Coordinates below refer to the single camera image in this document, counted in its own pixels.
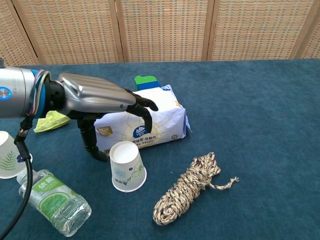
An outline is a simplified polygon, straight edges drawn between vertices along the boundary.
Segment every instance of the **green cloth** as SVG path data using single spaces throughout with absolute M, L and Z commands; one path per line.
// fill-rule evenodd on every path
M 36 124 L 35 133 L 41 133 L 49 130 L 54 130 L 66 125 L 70 121 L 70 118 L 57 112 L 49 111 L 45 118 L 39 118 Z

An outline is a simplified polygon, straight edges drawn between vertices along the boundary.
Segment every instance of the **teal tablecloth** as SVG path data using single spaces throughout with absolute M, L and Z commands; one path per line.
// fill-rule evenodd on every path
M 132 90 L 135 76 L 155 76 L 172 86 L 193 132 L 142 149 L 147 180 L 132 193 L 113 187 L 110 163 L 87 154 L 76 122 L 31 132 L 33 167 L 50 170 L 92 207 L 73 239 L 320 239 L 319 59 L 42 67 L 54 79 L 62 72 L 90 75 Z M 15 136 L 19 122 L 0 120 L 0 129 Z M 221 168 L 214 184 L 234 176 L 240 182 L 225 191 L 207 189 L 178 220 L 156 225 L 156 202 L 193 157 L 209 152 Z M 18 188 L 16 179 L 0 180 L 0 232 L 22 202 Z M 28 206 L 7 239 L 66 238 Z

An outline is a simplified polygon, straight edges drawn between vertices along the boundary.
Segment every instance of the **coiled rope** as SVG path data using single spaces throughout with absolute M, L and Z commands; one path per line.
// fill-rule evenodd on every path
M 215 153 L 210 152 L 201 157 L 194 157 L 185 173 L 173 184 L 165 195 L 154 206 L 152 218 L 158 225 L 167 225 L 184 214 L 194 202 L 201 190 L 206 186 L 213 189 L 229 189 L 239 178 L 230 179 L 226 185 L 218 186 L 211 183 L 212 177 L 218 175 L 221 169 L 217 166 Z

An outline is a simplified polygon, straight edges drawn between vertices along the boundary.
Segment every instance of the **upside-down paper cup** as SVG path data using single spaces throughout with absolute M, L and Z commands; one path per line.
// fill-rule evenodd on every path
M 14 178 L 27 168 L 14 141 L 8 132 L 0 131 L 0 179 Z
M 131 141 L 121 141 L 110 149 L 110 165 L 113 186 L 125 193 L 139 189 L 146 181 L 147 171 L 139 149 Z

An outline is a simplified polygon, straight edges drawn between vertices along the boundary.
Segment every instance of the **white tissue package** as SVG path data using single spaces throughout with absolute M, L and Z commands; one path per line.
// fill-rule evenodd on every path
M 144 120 L 127 112 L 114 112 L 95 121 L 97 147 L 109 154 L 110 148 L 121 141 L 131 141 L 139 149 L 183 139 L 188 123 L 186 109 L 179 104 L 170 85 L 134 92 L 150 99 L 158 111 L 148 108 L 152 116 L 152 131 L 147 132 Z

